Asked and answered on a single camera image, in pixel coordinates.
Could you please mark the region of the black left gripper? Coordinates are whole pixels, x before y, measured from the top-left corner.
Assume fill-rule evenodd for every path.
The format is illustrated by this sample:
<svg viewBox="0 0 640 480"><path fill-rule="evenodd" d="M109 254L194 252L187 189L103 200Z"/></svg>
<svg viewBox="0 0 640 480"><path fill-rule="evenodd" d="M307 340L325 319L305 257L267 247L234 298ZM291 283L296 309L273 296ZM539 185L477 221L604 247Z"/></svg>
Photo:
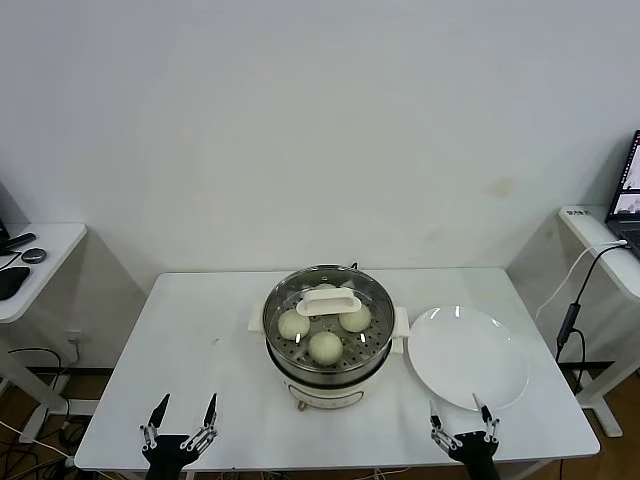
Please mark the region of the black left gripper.
<svg viewBox="0 0 640 480"><path fill-rule="evenodd" d="M147 423L140 426L143 438L142 455L149 463L146 480L178 480L183 468L199 458L196 450L206 450L218 436L215 426L216 393L211 397L202 425L193 435L158 436L169 399L170 394L167 393L152 410Z"/></svg>

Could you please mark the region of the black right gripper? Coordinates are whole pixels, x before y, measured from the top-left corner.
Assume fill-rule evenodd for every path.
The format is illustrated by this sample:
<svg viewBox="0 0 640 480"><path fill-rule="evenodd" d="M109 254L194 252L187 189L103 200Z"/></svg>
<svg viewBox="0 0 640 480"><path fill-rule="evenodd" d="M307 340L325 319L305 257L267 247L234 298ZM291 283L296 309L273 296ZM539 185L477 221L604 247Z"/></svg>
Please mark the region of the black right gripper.
<svg viewBox="0 0 640 480"><path fill-rule="evenodd" d="M472 398L485 424L485 432L450 435L443 427L436 404L430 400L431 439L443 451L448 451L450 459L464 465L471 480L500 480L493 459L499 446L496 433L500 419L493 416L489 407L475 393Z"/></svg>

